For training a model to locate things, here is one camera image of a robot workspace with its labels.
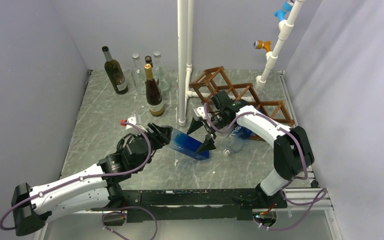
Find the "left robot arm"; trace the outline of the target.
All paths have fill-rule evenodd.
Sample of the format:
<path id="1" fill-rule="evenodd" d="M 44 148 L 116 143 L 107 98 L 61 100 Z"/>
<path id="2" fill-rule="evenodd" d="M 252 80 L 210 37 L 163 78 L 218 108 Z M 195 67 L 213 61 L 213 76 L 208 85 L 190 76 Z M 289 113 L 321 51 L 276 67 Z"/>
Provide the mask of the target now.
<path id="1" fill-rule="evenodd" d="M 119 209 L 124 203 L 119 183 L 141 172 L 152 160 L 153 154 L 171 141 L 173 127 L 148 123 L 144 130 L 138 126 L 138 134 L 130 133 L 123 137 L 114 153 L 82 172 L 70 175 L 44 185 L 31 186 L 21 183 L 14 189 L 11 209 L 16 236 L 32 234 L 57 215 L 56 207 L 89 191 L 109 190 L 104 196 L 104 204 L 111 210 Z"/>

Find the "clear blue-label bottle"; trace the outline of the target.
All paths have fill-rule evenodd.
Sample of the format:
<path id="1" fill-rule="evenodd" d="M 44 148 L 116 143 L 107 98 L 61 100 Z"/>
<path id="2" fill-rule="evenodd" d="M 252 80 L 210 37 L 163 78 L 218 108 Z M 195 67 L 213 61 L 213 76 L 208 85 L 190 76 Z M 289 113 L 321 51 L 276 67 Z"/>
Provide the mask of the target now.
<path id="1" fill-rule="evenodd" d="M 239 152 L 250 137 L 258 138 L 254 132 L 235 122 L 223 141 L 222 153 L 228 157 Z"/>
<path id="2" fill-rule="evenodd" d="M 166 147 L 195 160 L 203 161 L 210 158 L 210 152 L 207 150 L 196 153 L 201 144 L 202 143 L 195 138 L 173 128 L 170 134 L 170 142 Z"/>

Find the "clear bottle with cork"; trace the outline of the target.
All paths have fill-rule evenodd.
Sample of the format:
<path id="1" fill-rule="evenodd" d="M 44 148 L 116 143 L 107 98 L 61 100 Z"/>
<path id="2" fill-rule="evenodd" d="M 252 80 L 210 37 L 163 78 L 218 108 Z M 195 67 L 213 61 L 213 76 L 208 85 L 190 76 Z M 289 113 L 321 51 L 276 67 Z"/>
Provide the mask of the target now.
<path id="1" fill-rule="evenodd" d="M 146 94 L 146 77 L 144 73 L 144 62 L 141 60 L 140 55 L 135 52 L 132 54 L 133 59 L 133 69 L 131 75 L 133 78 L 133 83 L 138 94 Z"/>

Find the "brown bottle gold foil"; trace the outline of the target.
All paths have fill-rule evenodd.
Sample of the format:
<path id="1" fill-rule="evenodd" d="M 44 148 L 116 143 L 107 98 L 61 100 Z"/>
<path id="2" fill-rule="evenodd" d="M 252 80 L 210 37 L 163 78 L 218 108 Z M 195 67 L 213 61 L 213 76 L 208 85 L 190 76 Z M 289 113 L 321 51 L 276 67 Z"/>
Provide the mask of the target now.
<path id="1" fill-rule="evenodd" d="M 154 78 L 152 66 L 149 63 L 145 64 L 144 71 L 146 77 L 145 95 L 148 104 L 148 109 L 152 116 L 159 117 L 165 111 L 162 93 L 157 84 L 157 81 Z"/>

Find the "brown wooden wine rack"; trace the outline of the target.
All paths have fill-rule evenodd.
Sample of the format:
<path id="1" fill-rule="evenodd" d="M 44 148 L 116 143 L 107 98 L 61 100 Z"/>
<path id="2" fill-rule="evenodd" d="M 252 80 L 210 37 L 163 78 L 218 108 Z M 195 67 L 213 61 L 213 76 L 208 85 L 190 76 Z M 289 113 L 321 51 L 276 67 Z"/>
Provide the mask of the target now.
<path id="1" fill-rule="evenodd" d="M 287 107 L 286 101 L 281 99 L 267 100 L 265 96 L 259 96 L 252 82 L 232 83 L 223 66 L 205 69 L 202 74 L 186 86 L 188 97 L 198 97 L 202 104 L 208 103 L 212 115 L 215 104 L 211 97 L 225 91 L 233 100 L 244 100 L 256 107 L 266 116 L 290 127 L 296 124 Z"/>

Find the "dark green wine bottle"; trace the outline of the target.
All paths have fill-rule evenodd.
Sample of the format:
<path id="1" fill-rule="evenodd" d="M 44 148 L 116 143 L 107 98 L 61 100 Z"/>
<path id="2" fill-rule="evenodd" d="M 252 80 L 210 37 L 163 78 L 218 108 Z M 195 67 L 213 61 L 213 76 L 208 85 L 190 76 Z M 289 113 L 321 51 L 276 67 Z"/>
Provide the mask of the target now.
<path id="1" fill-rule="evenodd" d="M 114 91 L 118 95 L 126 94 L 129 88 L 120 63 L 112 57 L 107 46 L 104 45 L 101 49 L 106 60 L 104 63 L 104 69 L 113 86 Z"/>

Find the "small dark bottle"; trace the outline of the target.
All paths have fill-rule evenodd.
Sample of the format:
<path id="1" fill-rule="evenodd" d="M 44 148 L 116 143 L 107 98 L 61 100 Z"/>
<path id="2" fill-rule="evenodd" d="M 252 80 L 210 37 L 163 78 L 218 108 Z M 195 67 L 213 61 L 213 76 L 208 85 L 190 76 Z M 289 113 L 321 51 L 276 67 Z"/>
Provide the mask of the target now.
<path id="1" fill-rule="evenodd" d="M 160 82 L 160 80 L 159 80 L 159 70 L 158 70 L 157 66 L 153 64 L 152 57 L 150 55 L 146 55 L 144 59 L 145 59 L 145 63 L 146 64 L 150 64 L 151 65 L 154 79 L 156 80 L 156 83 L 159 84 L 159 82 Z"/>

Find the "clear bottle dark label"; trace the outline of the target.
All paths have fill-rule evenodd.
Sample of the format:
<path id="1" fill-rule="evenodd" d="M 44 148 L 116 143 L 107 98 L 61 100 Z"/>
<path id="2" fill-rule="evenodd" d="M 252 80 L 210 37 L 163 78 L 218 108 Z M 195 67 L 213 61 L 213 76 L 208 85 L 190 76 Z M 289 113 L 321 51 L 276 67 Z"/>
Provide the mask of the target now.
<path id="1" fill-rule="evenodd" d="M 156 50 L 153 52 L 153 56 L 153 66 L 158 77 L 158 86 L 162 92 L 167 92 L 170 89 L 170 80 L 166 66 L 162 61 L 162 54 L 160 51 Z"/>

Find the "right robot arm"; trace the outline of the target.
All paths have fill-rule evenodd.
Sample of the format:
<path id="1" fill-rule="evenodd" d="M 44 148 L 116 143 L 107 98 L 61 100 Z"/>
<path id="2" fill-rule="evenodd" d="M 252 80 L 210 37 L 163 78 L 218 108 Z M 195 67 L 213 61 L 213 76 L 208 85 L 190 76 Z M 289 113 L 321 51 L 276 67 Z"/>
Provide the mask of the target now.
<path id="1" fill-rule="evenodd" d="M 195 110 L 187 130 L 191 134 L 205 127 L 207 135 L 197 152 L 215 149 L 216 133 L 226 133 L 234 125 L 250 130 L 273 147 L 273 170 L 257 186 L 256 203 L 267 208 L 275 194 L 293 180 L 306 180 L 314 155 L 306 131 L 301 126 L 290 127 L 261 113 L 250 102 L 231 99 L 225 91 L 211 97 L 216 113 L 210 115 L 208 103 Z"/>

